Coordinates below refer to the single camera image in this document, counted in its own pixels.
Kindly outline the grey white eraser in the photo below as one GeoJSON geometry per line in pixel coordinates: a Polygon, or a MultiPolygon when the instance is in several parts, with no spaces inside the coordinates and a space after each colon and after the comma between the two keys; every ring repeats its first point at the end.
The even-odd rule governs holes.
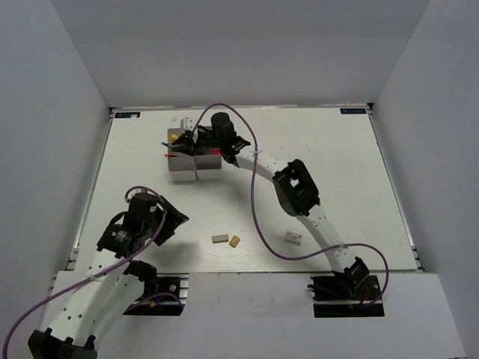
{"type": "Polygon", "coordinates": [[[229,242],[229,235],[228,234],[221,234],[221,235],[212,236],[212,243],[213,244],[224,243],[224,242],[229,242]]]}

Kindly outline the tan yellow eraser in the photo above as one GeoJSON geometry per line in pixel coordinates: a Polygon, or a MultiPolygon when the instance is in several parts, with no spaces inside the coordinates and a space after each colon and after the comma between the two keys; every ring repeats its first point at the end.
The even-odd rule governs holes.
{"type": "Polygon", "coordinates": [[[233,236],[229,241],[229,245],[235,248],[240,243],[240,238],[238,236],[233,236]]]}

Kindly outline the white eraser red print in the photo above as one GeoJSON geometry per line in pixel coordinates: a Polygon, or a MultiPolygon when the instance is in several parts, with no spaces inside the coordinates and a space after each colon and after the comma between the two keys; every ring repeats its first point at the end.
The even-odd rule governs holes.
{"type": "Polygon", "coordinates": [[[284,234],[284,241],[293,245],[301,245],[302,234],[287,231],[284,234]]]}

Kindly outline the green ink pen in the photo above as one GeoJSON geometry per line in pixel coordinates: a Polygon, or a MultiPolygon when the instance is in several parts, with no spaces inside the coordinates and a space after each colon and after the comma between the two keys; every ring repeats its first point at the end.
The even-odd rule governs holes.
{"type": "Polygon", "coordinates": [[[166,142],[161,142],[162,146],[168,147],[168,148],[178,148],[181,146],[181,144],[173,144],[173,143],[166,143],[166,142]]]}

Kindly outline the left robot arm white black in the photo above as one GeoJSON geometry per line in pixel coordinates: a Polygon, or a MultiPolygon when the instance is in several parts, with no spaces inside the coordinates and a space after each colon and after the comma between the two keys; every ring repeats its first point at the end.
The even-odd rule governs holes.
{"type": "Polygon", "coordinates": [[[84,280],[63,291],[71,296],[61,312],[29,337],[33,358],[97,358],[100,343],[133,302],[156,294],[156,267],[136,257],[165,243],[189,218],[146,188],[129,190],[125,201],[127,210],[106,226],[84,280]]]}

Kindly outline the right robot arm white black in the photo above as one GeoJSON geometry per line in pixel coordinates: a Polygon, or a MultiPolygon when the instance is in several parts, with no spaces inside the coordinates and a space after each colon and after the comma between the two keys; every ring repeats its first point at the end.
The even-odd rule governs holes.
{"type": "Polygon", "coordinates": [[[370,271],[327,218],[320,191],[304,162],[299,159],[285,162],[262,153],[256,139],[250,142],[237,134],[226,112],[215,113],[210,122],[210,127],[199,123],[186,126],[165,146],[173,153],[190,157],[217,150],[228,164],[251,171],[251,213],[256,227],[259,222],[254,204],[255,180],[260,176],[270,181],[280,207],[308,230],[320,246],[320,253],[326,255],[339,292],[347,298],[363,292],[370,271]]]}

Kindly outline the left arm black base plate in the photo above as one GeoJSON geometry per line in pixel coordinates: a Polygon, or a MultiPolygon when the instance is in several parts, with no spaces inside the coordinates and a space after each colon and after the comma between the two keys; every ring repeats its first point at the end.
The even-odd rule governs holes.
{"type": "Polygon", "coordinates": [[[125,312],[126,316],[180,316],[186,306],[187,274],[158,274],[145,285],[143,295],[125,312]]]}

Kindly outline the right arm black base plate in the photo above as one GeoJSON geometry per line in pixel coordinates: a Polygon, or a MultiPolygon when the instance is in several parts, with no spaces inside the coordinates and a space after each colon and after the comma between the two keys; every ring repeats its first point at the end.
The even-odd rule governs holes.
{"type": "Polygon", "coordinates": [[[358,292],[349,294],[334,276],[311,277],[308,290],[316,319],[379,318],[385,316],[376,275],[370,275],[358,292]]]}

